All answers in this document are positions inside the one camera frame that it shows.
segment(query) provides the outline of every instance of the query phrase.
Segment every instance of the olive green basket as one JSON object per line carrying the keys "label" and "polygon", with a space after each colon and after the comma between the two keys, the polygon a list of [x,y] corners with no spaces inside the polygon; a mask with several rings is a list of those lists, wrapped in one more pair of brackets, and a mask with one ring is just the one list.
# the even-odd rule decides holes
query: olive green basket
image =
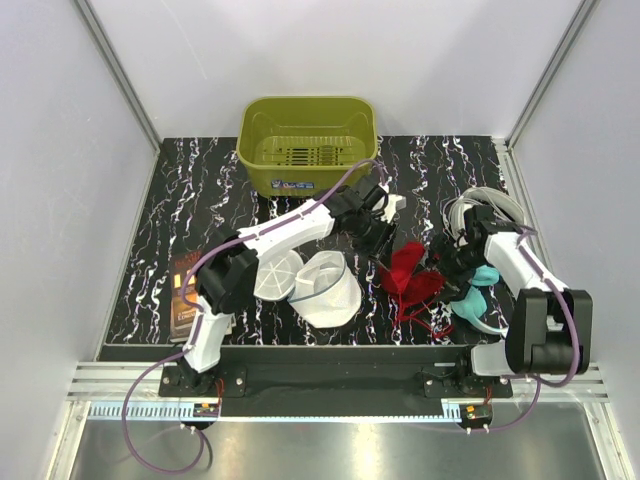
{"label": "olive green basket", "polygon": [[[260,195],[311,196],[376,157],[375,114],[354,97],[261,98],[244,112],[237,153]],[[370,171],[363,165],[346,184]]]}

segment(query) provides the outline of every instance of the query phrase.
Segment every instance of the gray wall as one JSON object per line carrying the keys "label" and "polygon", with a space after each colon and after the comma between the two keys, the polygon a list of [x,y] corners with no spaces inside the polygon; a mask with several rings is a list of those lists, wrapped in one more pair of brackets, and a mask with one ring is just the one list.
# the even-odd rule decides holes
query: gray wall
{"label": "gray wall", "polygon": [[0,478],[31,479],[154,159],[70,0],[4,0],[0,64]]}
{"label": "gray wall", "polygon": [[594,358],[640,472],[640,2],[601,2],[515,152],[556,273],[594,299]]}
{"label": "gray wall", "polygon": [[93,0],[163,137],[269,95],[357,95],[381,135],[505,136],[580,0]]}

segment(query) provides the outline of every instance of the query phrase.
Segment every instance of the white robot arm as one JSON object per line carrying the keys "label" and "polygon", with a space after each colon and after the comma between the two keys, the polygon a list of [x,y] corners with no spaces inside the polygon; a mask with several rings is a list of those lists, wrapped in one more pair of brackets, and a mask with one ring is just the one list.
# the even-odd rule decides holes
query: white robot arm
{"label": "white robot arm", "polygon": [[[516,298],[505,341],[473,347],[473,373],[501,376],[586,371],[593,310],[589,294],[558,280],[527,245],[530,232],[497,219],[492,207],[468,209],[464,223],[464,245],[441,234],[429,248],[427,265],[446,279],[441,299],[464,298],[473,272],[485,264],[500,272]],[[553,323],[549,318],[555,320],[559,330],[549,329],[549,323]]]}
{"label": "white robot arm", "polygon": [[354,187],[336,191],[323,204],[310,199],[278,218],[238,231],[221,226],[216,232],[218,245],[234,238],[249,239],[216,255],[196,274],[202,313],[184,346],[191,368],[202,373],[220,361],[220,347],[233,316],[253,303],[260,264],[340,232],[353,237],[357,250],[385,263],[391,257],[395,214],[405,204],[404,197],[389,194],[388,187],[364,177]]}

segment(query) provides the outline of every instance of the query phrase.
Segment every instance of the black table surface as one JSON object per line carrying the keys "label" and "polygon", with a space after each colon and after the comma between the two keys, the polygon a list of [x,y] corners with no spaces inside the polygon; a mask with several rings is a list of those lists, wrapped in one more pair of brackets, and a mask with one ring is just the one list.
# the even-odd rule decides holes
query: black table surface
{"label": "black table surface", "polygon": [[[506,191],[490,137],[395,136],[380,137],[379,144],[378,160],[385,165],[391,192],[407,197],[407,207],[400,211],[396,249],[408,241],[428,245],[442,231],[443,205],[465,189],[489,186]],[[300,204],[300,199],[257,195],[235,154],[235,145],[235,138],[164,141],[101,359],[146,359],[148,356],[140,355],[141,347],[167,349],[172,255],[203,248],[222,222],[233,228],[255,225]],[[445,304],[430,306],[420,318],[436,330],[452,323],[454,330],[448,337],[433,338],[415,323],[403,322],[394,328],[396,302],[380,288],[374,264],[356,254],[344,236],[311,242],[297,250],[305,261],[320,250],[344,252],[362,289],[362,305],[354,321],[341,329],[318,331],[286,301],[256,299],[255,305],[239,315],[226,344],[400,346],[476,344],[493,339],[476,332]],[[499,283],[482,291],[488,304],[484,320],[505,325],[513,309],[506,287]]]}

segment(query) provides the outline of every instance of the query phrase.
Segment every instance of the reflective floor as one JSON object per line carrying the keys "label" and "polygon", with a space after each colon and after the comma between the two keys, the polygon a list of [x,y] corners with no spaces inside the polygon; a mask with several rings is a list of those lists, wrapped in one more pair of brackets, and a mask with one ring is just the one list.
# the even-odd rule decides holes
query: reflective floor
{"label": "reflective floor", "polygon": [[[495,425],[518,414],[499,404]],[[163,422],[130,424],[140,453],[164,468],[180,468],[195,456],[198,441],[184,431],[149,438]],[[430,428],[452,430],[435,432]],[[540,404],[513,430],[489,435],[453,433],[457,427],[397,424],[223,423],[205,431],[214,462],[207,459],[184,479],[604,479],[586,418],[577,405]],[[129,480],[166,478],[127,458],[118,422],[90,421],[72,478]]]}

